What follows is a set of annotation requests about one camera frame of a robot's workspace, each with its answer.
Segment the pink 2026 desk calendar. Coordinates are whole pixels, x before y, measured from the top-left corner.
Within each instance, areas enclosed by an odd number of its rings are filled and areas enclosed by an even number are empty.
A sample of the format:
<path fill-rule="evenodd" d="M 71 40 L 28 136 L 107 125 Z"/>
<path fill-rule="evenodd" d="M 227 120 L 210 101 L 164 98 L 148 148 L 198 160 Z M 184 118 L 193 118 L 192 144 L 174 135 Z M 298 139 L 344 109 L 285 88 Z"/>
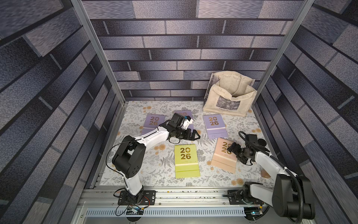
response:
<path fill-rule="evenodd" d="M 211 165 L 234 174 L 236 171 L 237 157 L 227 150 L 232 143 L 232 141 L 224 138 L 218 138 Z"/>

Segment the green 2026 desk calendar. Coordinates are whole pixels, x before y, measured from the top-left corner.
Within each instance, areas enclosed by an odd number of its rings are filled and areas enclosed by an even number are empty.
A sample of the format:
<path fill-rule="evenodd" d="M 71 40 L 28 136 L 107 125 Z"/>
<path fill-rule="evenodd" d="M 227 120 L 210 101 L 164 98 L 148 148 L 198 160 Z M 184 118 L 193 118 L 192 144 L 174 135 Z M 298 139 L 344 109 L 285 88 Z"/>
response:
<path fill-rule="evenodd" d="M 200 177 L 199 161 L 195 144 L 176 145 L 175 155 L 175 177 L 190 178 Z"/>

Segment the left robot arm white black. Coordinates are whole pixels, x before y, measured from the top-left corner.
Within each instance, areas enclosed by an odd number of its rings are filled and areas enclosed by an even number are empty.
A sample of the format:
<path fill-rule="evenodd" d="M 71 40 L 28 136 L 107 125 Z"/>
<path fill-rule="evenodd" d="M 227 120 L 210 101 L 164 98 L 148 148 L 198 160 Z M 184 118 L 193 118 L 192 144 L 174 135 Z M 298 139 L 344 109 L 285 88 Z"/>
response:
<path fill-rule="evenodd" d="M 170 120 L 164 121 L 153 131 L 138 137 L 126 136 L 112 158 L 112 164 L 116 171 L 124 177 L 126 193 L 135 199 L 141 199 L 144 188 L 140 182 L 138 172 L 142 166 L 145 151 L 158 143 L 168 141 L 171 138 L 186 141 L 200 139 L 195 129 L 190 129 L 193 123 L 190 116 L 175 113 Z"/>

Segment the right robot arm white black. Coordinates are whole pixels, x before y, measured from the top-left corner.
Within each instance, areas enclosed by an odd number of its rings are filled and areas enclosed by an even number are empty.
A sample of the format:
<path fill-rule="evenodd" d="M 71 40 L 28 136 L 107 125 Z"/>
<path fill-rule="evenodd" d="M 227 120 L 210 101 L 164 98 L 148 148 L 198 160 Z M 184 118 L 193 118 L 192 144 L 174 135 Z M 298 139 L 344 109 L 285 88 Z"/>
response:
<path fill-rule="evenodd" d="M 286 217 L 295 224 L 300 224 L 304 219 L 313 220 L 316 213 L 310 180 L 291 171 L 275 158 L 264 139 L 243 131 L 238 134 L 245 146 L 234 142 L 228 151 L 243 165 L 260 165 L 275 183 L 273 188 L 268 188 L 261 183 L 245 182 L 241 190 L 230 190 L 225 197 L 231 203 L 264 203 L 272 207 L 278 216 Z"/>

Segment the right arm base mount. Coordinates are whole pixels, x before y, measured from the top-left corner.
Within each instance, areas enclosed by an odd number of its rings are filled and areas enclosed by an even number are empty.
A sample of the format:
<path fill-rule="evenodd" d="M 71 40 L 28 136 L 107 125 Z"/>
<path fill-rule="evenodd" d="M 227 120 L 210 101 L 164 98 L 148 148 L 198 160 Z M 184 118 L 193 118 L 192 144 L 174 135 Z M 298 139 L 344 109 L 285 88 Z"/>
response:
<path fill-rule="evenodd" d="M 243 190 L 228 190 L 227 194 L 223 195 L 227 197 L 230 205 L 250 205 L 250 206 L 262 206 L 263 201 L 256 198 L 248 198 L 243 195 Z"/>

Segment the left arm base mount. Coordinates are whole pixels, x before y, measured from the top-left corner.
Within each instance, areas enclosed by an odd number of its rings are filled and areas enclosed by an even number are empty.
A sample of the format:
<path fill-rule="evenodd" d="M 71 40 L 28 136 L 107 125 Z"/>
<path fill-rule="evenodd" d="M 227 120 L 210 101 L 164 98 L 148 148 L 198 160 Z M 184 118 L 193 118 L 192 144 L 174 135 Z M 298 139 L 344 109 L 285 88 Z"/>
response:
<path fill-rule="evenodd" d="M 118 205 L 155 205 L 157 191 L 142 190 L 136 196 L 130 194 L 127 190 L 122 190 L 118 196 Z"/>

